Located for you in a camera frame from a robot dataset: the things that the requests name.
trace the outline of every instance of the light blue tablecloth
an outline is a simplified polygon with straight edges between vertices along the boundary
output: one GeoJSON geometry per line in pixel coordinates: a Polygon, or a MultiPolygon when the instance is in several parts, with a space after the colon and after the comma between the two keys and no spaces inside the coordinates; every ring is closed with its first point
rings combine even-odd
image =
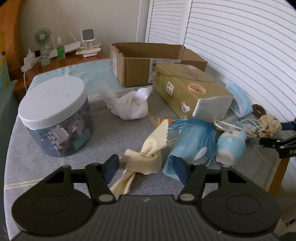
{"type": "Polygon", "coordinates": [[[34,77],[29,90],[46,80],[64,75],[81,78],[86,86],[88,96],[98,94],[99,83],[106,83],[115,91],[124,89],[124,87],[119,84],[118,79],[111,69],[110,59],[103,59],[71,65],[37,75],[34,77]]]}

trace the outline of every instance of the white lid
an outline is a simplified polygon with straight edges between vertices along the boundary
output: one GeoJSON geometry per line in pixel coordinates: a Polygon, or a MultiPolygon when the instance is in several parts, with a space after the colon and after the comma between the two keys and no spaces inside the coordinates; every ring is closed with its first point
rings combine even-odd
{"type": "Polygon", "coordinates": [[[44,129],[68,119],[86,98],[80,78],[56,77],[29,90],[20,103],[18,114],[26,127],[44,129]]]}

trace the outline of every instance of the white cloth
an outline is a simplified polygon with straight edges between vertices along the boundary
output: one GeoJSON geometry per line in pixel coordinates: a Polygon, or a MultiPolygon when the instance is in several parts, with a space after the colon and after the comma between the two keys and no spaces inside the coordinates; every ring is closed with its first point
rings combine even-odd
{"type": "Polygon", "coordinates": [[[208,122],[222,120],[224,119],[232,100],[232,96],[201,98],[197,101],[192,116],[195,119],[208,122]]]}
{"type": "Polygon", "coordinates": [[[162,157],[160,150],[166,147],[168,135],[168,120],[164,120],[145,140],[141,152],[127,149],[122,157],[126,169],[120,179],[110,188],[116,198],[129,192],[136,172],[144,175],[157,173],[161,168],[162,157]]]}
{"type": "Polygon", "coordinates": [[[141,88],[119,98],[107,84],[102,83],[99,85],[99,95],[102,100],[111,109],[111,113],[123,120],[140,119],[148,114],[146,100],[151,91],[152,87],[141,88]]]}

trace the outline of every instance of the brown hair tie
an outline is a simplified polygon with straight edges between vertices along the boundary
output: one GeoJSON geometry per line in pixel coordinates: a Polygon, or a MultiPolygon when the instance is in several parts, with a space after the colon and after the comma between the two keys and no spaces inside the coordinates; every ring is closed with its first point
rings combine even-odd
{"type": "Polygon", "coordinates": [[[260,118],[261,116],[266,115],[266,111],[261,105],[254,104],[252,105],[252,108],[253,108],[253,114],[257,118],[260,118]]]}

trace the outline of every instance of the plastic jar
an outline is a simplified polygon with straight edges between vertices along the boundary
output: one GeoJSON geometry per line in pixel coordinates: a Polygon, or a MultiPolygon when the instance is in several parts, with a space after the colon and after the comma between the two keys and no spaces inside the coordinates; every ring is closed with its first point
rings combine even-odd
{"type": "Polygon", "coordinates": [[[76,153],[92,136],[92,121],[83,81],[74,76],[47,80],[22,99],[19,117],[44,153],[76,153]]]}

